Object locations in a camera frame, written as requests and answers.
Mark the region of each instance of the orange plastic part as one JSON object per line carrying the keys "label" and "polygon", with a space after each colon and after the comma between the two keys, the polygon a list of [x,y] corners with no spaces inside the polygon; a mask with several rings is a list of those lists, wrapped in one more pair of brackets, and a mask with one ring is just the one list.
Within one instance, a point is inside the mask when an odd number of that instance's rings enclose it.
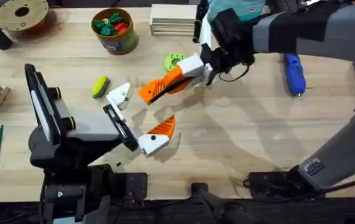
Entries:
{"label": "orange plastic part", "polygon": [[163,121],[161,124],[157,125],[147,134],[163,134],[167,135],[170,139],[173,135],[173,131],[175,130],[175,115],[170,116],[168,119]]}
{"label": "orange plastic part", "polygon": [[[158,93],[163,91],[167,86],[172,85],[173,83],[176,83],[178,81],[181,81],[187,77],[184,77],[182,74],[182,69],[179,66],[176,66],[174,69],[172,69],[170,72],[168,72],[163,79],[157,79],[149,82],[147,85],[142,87],[141,90],[139,90],[139,94],[141,97],[144,99],[144,101],[150,105],[151,104],[151,99],[153,99]],[[182,85],[178,86],[174,90],[168,92],[169,94],[177,93],[182,90],[184,90],[188,84],[190,83],[190,80],[184,82]]]}

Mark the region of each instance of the gray robot arm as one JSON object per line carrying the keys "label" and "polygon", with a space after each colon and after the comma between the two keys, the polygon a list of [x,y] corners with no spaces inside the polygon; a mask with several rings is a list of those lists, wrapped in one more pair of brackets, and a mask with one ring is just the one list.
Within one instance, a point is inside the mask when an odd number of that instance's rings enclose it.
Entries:
{"label": "gray robot arm", "polygon": [[259,53],[297,53],[355,62],[355,5],[318,2],[261,19],[253,27]]}
{"label": "gray robot arm", "polygon": [[[355,5],[328,1],[298,12],[267,16],[255,21],[252,39],[253,51],[258,53],[315,55],[355,62]],[[354,174],[355,116],[311,157],[292,168],[288,181],[323,190]],[[297,190],[294,195],[307,193]]]}

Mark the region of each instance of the wooden table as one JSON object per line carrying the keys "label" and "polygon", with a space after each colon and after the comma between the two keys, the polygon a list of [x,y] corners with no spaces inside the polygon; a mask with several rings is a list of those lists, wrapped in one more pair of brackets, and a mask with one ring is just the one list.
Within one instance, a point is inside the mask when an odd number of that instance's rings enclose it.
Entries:
{"label": "wooden table", "polygon": [[[176,115],[171,143],[155,156],[146,158],[120,146],[96,161],[109,163],[117,172],[147,172],[148,198],[186,198],[192,182],[207,182],[220,197],[249,198],[241,186],[249,172],[291,168],[354,114],[355,74],[349,62],[301,57],[309,89],[300,100],[287,95],[277,54],[256,55],[255,65],[239,81],[217,79],[211,89],[166,95],[147,106],[137,92],[164,75],[165,56],[191,55],[198,46],[190,37],[151,36],[149,9],[129,8],[139,46],[128,55],[112,56],[90,29],[90,19],[99,10],[68,9],[68,20],[48,36],[0,50],[0,85],[12,88],[0,110],[0,202],[38,200],[43,178],[29,162],[27,141],[36,120],[25,63],[35,65],[48,86],[59,86],[74,109],[102,113],[106,100],[91,96],[101,75],[111,79],[113,88],[130,82],[135,94],[123,114],[138,135]],[[243,70],[236,67],[232,73]],[[355,187],[330,196],[355,197]]]}

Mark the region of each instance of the green sponge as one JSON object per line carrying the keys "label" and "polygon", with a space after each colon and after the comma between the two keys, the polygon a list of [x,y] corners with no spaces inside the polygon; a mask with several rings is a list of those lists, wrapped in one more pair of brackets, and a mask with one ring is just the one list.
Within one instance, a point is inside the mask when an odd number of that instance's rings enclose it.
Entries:
{"label": "green sponge", "polygon": [[107,91],[108,84],[110,84],[110,80],[106,76],[100,77],[92,90],[92,96],[94,99],[100,98]]}

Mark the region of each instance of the black bracket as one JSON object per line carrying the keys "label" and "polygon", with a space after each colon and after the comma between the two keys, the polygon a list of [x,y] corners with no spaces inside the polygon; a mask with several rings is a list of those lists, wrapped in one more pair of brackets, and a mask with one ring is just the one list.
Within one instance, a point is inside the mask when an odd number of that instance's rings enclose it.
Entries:
{"label": "black bracket", "polygon": [[243,185],[255,199],[294,198],[315,191],[307,184],[289,181],[287,174],[288,172],[250,172]]}

